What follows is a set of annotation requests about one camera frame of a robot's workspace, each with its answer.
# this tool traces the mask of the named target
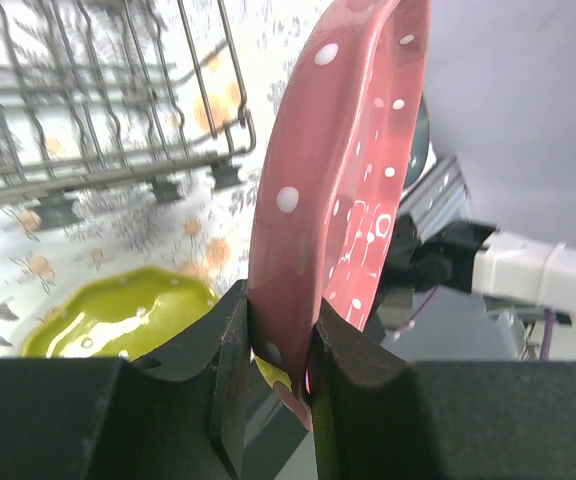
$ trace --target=orange flower pattern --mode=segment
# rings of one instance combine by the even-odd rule
[[[210,272],[201,263],[188,262],[183,265],[180,265],[176,269],[176,271],[177,273],[180,273],[182,275],[188,275],[189,277],[198,278],[208,285],[210,284]]]
[[[219,70],[220,66],[221,66],[221,55],[219,55],[219,54],[213,55],[206,62],[206,67],[208,67],[208,70],[210,70],[213,73],[216,72],[217,70]]]
[[[224,123],[228,123],[230,120],[228,104],[222,96],[212,93],[208,94],[208,109],[212,113],[212,119],[216,129],[219,129]],[[201,131],[204,133],[210,133],[210,121],[208,119],[206,106],[204,105],[201,96],[199,96],[195,101],[193,111],[195,113],[195,120],[197,121],[197,125]]]
[[[184,233],[187,237],[195,238],[201,231],[201,222],[197,217],[189,217],[184,222]]]
[[[44,280],[54,280],[55,272],[46,257],[33,256],[28,259],[28,271]]]
[[[39,229],[41,226],[41,218],[35,212],[23,210],[17,214],[17,221],[21,228],[27,232],[32,233]]]
[[[241,90],[237,82],[231,82],[226,87],[226,95],[231,108],[237,108],[241,104]]]
[[[102,266],[112,262],[115,257],[104,254],[101,248],[93,248],[86,255],[78,257],[78,259],[87,260],[88,268],[94,268],[99,271]]]
[[[168,115],[166,117],[166,124],[172,128],[179,128],[181,126],[181,117],[179,114]]]
[[[48,155],[55,158],[62,158],[66,156],[66,149],[63,147],[58,138],[48,137],[44,144]]]
[[[48,310],[44,312],[43,316],[41,317],[41,321],[46,323],[52,320],[55,317],[55,313],[57,313],[57,310],[59,310],[59,307],[50,307]]]
[[[224,267],[231,257],[230,245],[225,238],[213,238],[206,245],[206,262],[212,269]]]

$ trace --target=gray wall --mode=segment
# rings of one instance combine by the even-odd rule
[[[576,1],[434,0],[426,96],[477,218],[576,246]]]

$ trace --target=white polka dot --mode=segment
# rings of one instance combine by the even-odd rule
[[[377,221],[375,222],[375,233],[378,237],[384,238],[386,236],[391,222],[392,218],[388,214],[384,213],[377,217]]]
[[[268,358],[271,362],[280,365],[281,364],[281,353],[279,352],[279,348],[274,343],[266,343],[266,353],[268,354]]]
[[[291,213],[299,203],[299,192],[295,187],[284,187],[277,194],[277,208],[283,213]]]
[[[399,45],[408,45],[415,39],[414,35],[405,35],[399,40]]]
[[[317,65],[328,65],[335,59],[338,52],[339,45],[336,43],[329,43],[328,45],[324,45],[319,49],[317,55],[315,55],[315,63]]]

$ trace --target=black clamp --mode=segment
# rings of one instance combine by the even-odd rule
[[[408,214],[397,219],[380,285],[388,288],[413,288],[426,292],[443,285],[470,293],[475,255],[497,230],[458,220],[446,225],[426,241]]]

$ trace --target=rack foot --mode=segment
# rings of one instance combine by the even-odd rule
[[[212,165],[211,174],[215,179],[215,191],[241,185],[239,180],[239,166],[236,165]]]
[[[179,188],[170,180],[153,180],[150,182],[151,192],[157,199],[159,205],[168,203],[175,203],[183,200],[183,196],[179,194]]]
[[[81,221],[72,211],[74,203],[74,198],[57,194],[39,199],[39,205],[34,205],[29,210],[41,219],[41,230],[50,230],[67,227]]]

